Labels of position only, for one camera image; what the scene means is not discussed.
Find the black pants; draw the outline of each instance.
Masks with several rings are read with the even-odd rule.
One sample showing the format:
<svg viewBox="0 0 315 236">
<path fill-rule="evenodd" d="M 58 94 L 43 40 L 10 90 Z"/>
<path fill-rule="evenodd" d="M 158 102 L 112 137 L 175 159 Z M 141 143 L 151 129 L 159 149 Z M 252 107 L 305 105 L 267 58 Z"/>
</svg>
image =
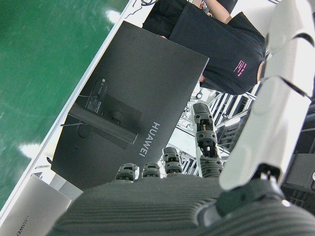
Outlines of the black pants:
<svg viewBox="0 0 315 236">
<path fill-rule="evenodd" d="M 169 38 L 186 4 L 187 0 L 159 0 L 142 28 Z"/>
</svg>

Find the black t-shirt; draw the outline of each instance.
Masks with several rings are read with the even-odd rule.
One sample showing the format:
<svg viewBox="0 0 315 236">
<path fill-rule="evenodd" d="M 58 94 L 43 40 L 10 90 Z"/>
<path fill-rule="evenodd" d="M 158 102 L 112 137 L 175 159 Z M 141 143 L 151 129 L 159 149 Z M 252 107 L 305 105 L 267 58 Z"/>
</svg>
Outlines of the black t-shirt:
<svg viewBox="0 0 315 236">
<path fill-rule="evenodd" d="M 169 40 L 208 56 L 203 87 L 237 95 L 257 83 L 265 39 L 241 12 L 228 24 L 187 4 Z"/>
</svg>

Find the green floor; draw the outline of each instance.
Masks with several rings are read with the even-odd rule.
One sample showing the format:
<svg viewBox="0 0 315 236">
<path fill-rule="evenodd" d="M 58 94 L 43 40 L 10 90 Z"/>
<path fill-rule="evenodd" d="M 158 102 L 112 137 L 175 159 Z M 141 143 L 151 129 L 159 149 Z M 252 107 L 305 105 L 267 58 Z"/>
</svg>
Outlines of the green floor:
<svg viewBox="0 0 315 236">
<path fill-rule="evenodd" d="M 0 0 L 0 208 L 128 0 Z"/>
</svg>

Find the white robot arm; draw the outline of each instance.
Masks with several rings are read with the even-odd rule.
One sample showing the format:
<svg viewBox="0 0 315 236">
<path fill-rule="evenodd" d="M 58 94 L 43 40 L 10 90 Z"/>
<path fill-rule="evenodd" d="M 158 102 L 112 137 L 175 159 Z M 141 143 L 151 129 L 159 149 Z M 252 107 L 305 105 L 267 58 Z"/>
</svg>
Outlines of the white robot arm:
<svg viewBox="0 0 315 236">
<path fill-rule="evenodd" d="M 236 147 L 220 175 L 230 190 L 253 176 L 280 184 L 310 104 L 315 74 L 314 23 L 306 0 L 283 0 L 274 11 L 262 88 Z"/>
</svg>

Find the black monitor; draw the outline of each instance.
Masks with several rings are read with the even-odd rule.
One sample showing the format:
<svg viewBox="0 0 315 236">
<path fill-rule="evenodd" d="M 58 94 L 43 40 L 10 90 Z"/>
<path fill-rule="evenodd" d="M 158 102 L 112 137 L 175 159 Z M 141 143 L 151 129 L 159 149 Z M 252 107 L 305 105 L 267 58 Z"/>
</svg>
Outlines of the black monitor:
<svg viewBox="0 0 315 236">
<path fill-rule="evenodd" d="M 78 188 L 158 162 L 208 58 L 123 22 L 69 112 L 52 170 Z"/>
</svg>

